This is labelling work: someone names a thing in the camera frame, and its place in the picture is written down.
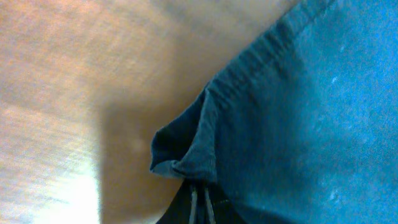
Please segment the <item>blue shorts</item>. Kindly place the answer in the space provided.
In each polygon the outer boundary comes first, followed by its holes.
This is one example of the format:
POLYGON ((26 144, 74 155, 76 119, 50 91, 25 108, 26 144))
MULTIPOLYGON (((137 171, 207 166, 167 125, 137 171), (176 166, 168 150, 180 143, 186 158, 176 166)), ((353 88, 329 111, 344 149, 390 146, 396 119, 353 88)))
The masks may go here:
POLYGON ((397 222, 397 1, 302 1, 158 130, 152 172, 248 223, 397 222))

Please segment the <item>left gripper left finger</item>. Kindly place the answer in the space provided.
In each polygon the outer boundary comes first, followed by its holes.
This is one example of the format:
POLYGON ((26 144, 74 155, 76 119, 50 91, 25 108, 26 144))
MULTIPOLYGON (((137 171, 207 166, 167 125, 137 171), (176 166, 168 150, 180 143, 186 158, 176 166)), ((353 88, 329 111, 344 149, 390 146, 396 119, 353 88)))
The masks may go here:
POLYGON ((194 182, 184 180, 165 213, 156 224, 196 224, 198 190, 194 182))

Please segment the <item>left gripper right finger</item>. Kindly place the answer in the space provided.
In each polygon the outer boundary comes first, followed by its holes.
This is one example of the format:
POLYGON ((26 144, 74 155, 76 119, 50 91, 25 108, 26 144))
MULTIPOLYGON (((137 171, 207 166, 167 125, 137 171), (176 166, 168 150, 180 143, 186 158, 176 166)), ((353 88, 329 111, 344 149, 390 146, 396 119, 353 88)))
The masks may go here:
POLYGON ((199 224, 245 224, 224 191, 215 184, 198 186, 199 224))

